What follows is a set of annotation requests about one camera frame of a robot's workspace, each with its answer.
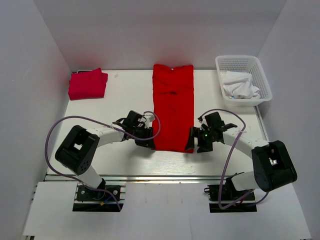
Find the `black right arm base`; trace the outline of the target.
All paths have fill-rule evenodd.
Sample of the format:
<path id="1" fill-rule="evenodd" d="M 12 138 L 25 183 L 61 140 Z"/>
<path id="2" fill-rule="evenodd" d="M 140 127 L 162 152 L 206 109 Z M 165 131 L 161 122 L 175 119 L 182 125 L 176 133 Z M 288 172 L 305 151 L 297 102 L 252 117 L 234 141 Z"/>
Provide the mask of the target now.
<path id="1" fill-rule="evenodd" d="M 255 194 L 251 192 L 244 199 L 237 201 L 232 206 L 221 209 L 219 207 L 219 187 L 220 184 L 209 184 L 204 188 L 204 193 L 208 195 L 209 199 L 209 212 L 215 213 L 254 213 L 257 212 L 257 207 L 254 205 L 256 202 Z M 222 185 L 221 190 L 221 205 L 225 206 L 237 200 L 246 194 L 248 190 L 237 191 L 232 185 L 231 178 L 228 177 Z"/>

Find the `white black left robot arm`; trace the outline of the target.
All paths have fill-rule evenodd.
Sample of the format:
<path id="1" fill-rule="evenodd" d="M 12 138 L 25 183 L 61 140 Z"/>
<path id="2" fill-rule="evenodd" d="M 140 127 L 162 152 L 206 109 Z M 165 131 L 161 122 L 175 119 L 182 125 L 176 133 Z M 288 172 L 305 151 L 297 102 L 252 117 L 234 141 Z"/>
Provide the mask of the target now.
<path id="1" fill-rule="evenodd" d="M 127 117 L 105 124 L 87 117 L 80 119 L 102 125 L 86 129 L 80 125 L 71 128 L 55 153 L 55 159 L 76 175 L 77 181 L 88 188 L 88 193 L 99 200 L 105 196 L 104 179 L 92 167 L 99 147 L 133 139 L 140 147 L 154 149 L 154 138 L 160 134 L 159 117 L 146 111 L 143 114 L 131 110 Z"/>

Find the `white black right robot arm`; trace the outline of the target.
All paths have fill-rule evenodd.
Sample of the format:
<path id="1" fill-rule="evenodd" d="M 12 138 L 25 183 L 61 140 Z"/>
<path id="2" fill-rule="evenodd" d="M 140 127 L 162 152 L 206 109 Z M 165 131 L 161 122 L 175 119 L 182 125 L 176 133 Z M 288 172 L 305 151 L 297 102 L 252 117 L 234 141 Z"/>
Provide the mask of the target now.
<path id="1" fill-rule="evenodd" d="M 266 193 L 291 184 L 298 179 L 297 171 L 285 144 L 266 141 L 246 133 L 234 123 L 226 124 L 218 112 L 205 112 L 198 118 L 201 126 L 191 127 L 186 150 L 198 147 L 198 153 L 213 151 L 214 143 L 230 146 L 252 160 L 253 170 L 222 177 L 218 197 L 226 194 L 236 200 L 249 191 L 260 189 Z"/>

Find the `red t-shirt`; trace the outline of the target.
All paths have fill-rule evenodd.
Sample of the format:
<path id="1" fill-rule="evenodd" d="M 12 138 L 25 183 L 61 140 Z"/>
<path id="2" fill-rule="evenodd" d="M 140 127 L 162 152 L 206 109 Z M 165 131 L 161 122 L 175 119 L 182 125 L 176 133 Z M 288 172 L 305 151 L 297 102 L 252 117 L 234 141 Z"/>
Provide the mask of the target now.
<path id="1" fill-rule="evenodd" d="M 162 64 L 153 66 L 153 112 L 158 116 L 152 123 L 159 133 L 153 139 L 157 151 L 193 153 L 185 150 L 190 128 L 194 126 L 194 66 L 170 68 Z"/>

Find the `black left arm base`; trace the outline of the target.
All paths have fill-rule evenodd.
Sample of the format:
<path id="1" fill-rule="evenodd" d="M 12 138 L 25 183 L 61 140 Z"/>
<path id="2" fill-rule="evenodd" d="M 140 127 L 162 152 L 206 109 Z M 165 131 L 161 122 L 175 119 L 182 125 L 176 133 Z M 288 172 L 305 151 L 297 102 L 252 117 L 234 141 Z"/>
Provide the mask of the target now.
<path id="1" fill-rule="evenodd" d="M 106 185 L 105 189 L 114 195 L 120 208 L 122 208 L 125 202 L 126 187 L 124 185 Z M 121 210 L 109 193 L 92 191 L 83 185 L 78 185 L 75 192 L 72 211 L 118 213 Z"/>

